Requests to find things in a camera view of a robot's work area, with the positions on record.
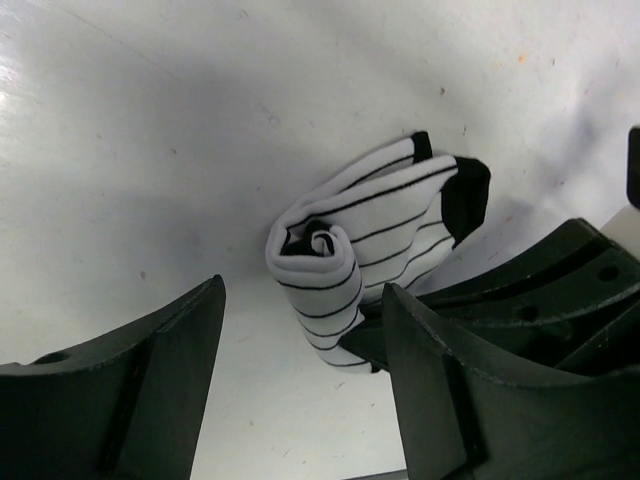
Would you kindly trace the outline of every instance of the black rubber piece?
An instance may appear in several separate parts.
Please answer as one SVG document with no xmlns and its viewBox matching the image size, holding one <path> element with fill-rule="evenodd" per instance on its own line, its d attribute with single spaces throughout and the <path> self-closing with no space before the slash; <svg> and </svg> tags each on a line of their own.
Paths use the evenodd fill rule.
<svg viewBox="0 0 640 480">
<path fill-rule="evenodd" d="M 187 480 L 224 305 L 216 277 L 86 343 L 0 366 L 0 478 Z"/>
<path fill-rule="evenodd" d="M 640 127 L 629 132 L 627 161 L 627 197 L 636 208 L 640 208 Z"/>
<path fill-rule="evenodd" d="M 640 367 L 586 377 L 513 355 L 400 287 L 384 333 L 410 480 L 640 472 Z"/>
<path fill-rule="evenodd" d="M 326 234 L 330 230 L 331 225 L 328 225 L 321 220 L 311 220 L 307 225 L 305 225 L 302 238 L 300 240 L 296 240 L 295 242 L 286 243 L 282 247 L 281 254 L 288 256 L 306 255 L 311 257 L 322 257 L 322 254 L 316 252 L 311 245 L 313 234 L 317 232 L 325 232 L 325 234 L 323 234 L 324 239 L 327 242 L 329 251 L 333 254 L 333 240 L 331 240 L 331 237 Z"/>
</svg>

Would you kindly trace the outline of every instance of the screw hole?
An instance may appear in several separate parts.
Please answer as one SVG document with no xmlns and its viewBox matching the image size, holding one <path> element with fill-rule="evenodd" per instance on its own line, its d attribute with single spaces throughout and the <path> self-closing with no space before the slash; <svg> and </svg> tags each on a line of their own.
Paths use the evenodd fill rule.
<svg viewBox="0 0 640 480">
<path fill-rule="evenodd" d="M 533 305 L 529 305 L 527 307 L 520 308 L 516 315 L 520 320 L 524 320 L 525 322 L 533 322 L 536 318 L 538 318 L 538 309 Z"/>
<path fill-rule="evenodd" d="M 604 267 L 598 272 L 598 278 L 601 282 L 613 282 L 619 274 L 618 267 Z"/>
<path fill-rule="evenodd" d="M 63 360 L 67 360 L 71 358 L 71 355 L 65 352 L 53 352 L 44 357 L 40 357 L 38 360 L 33 362 L 34 365 L 46 365 L 48 363 L 58 363 Z"/>
</svg>

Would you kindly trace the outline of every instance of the white surface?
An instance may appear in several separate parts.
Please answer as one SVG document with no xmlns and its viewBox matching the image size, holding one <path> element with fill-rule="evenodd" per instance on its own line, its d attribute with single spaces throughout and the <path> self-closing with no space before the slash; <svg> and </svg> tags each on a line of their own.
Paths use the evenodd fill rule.
<svg viewBox="0 0 640 480">
<path fill-rule="evenodd" d="M 355 156 L 426 128 L 493 170 L 431 287 L 625 203 L 636 0 L 0 2 L 0 362 L 229 287 L 194 480 L 403 466 L 388 378 L 305 344 L 266 232 Z"/>
<path fill-rule="evenodd" d="M 631 255 L 640 259 L 640 210 L 627 205 L 600 231 Z"/>
</svg>

